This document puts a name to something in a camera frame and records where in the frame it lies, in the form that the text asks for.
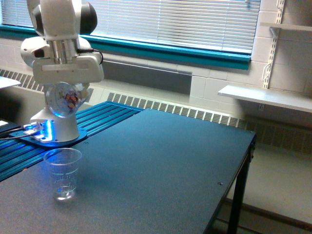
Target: plastic cup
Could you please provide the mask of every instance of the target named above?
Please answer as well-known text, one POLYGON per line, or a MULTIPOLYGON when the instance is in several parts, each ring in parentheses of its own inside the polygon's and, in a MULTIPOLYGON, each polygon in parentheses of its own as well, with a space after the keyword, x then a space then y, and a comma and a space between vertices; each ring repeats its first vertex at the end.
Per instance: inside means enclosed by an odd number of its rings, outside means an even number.
POLYGON ((71 148, 53 149, 45 154, 54 199, 65 201, 75 196, 81 158, 81 152, 71 148))

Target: shelf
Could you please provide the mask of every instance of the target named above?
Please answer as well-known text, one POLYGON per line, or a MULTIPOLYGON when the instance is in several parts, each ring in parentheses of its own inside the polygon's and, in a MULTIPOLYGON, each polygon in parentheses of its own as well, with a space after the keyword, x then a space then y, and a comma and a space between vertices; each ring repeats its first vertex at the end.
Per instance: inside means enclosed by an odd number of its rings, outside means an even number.
POLYGON ((312 113, 312 97, 286 91, 227 85, 219 95, 312 113))
POLYGON ((19 85, 19 84, 20 82, 18 82, 17 80, 0 77, 0 89, 19 85))
POLYGON ((280 28, 280 29, 285 29, 285 30, 312 32, 312 27, 309 27, 309 26, 292 25, 292 24, 284 24, 284 23, 261 23, 260 25, 272 27, 272 28, 280 28))

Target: black metal table leg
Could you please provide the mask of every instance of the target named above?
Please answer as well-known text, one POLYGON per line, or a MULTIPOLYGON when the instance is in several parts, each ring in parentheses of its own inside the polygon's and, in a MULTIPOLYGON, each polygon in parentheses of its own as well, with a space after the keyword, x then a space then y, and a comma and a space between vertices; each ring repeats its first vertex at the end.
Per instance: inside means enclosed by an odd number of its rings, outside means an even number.
POLYGON ((245 160, 237 178, 235 184, 235 191, 231 209, 231 215, 229 220, 228 232, 227 234, 236 234, 238 222, 239 222, 239 215, 240 210, 243 204, 243 198, 245 193, 245 186, 247 181, 247 175, 249 170, 249 164, 251 162, 251 158, 253 157, 253 146, 251 146, 248 152, 248 158, 245 160))

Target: teal window frame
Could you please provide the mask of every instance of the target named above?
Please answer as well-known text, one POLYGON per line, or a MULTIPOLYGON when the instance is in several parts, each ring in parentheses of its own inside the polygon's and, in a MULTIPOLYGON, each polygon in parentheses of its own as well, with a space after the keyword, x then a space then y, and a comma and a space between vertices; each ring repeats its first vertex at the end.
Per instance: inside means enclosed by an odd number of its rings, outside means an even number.
MULTIPOLYGON (((37 36, 33 28, 0 25, 0 37, 25 39, 37 36)), ((109 53, 125 53, 151 59, 171 60, 216 67, 248 70, 251 56, 210 50, 191 49, 129 40, 81 36, 92 48, 109 53)))

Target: wall vent grille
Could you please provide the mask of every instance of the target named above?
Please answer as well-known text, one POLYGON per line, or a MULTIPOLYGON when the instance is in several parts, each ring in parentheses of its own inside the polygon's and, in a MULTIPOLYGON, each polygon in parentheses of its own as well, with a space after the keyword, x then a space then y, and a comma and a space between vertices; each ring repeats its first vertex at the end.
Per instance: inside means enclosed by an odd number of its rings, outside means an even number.
POLYGON ((110 92, 107 101, 126 104, 142 109, 154 109, 183 115, 204 121, 215 122, 235 128, 241 128, 257 133, 257 143, 276 146, 305 154, 312 153, 312 132, 290 129, 289 127, 275 126, 258 122, 246 121, 229 115, 222 115, 210 111, 203 111, 194 107, 186 107, 175 103, 162 102, 160 100, 148 100, 135 96, 127 96, 110 92))
MULTIPOLYGON (((37 84, 34 80, 34 76, 19 72, 13 72, 5 69, 0 69, 0 77, 5 77, 19 81, 20 82, 19 87, 21 88, 43 92, 43 85, 37 84)), ((93 88, 89 88, 89 96, 86 99, 86 102, 90 101, 93 91, 94 91, 93 88)))

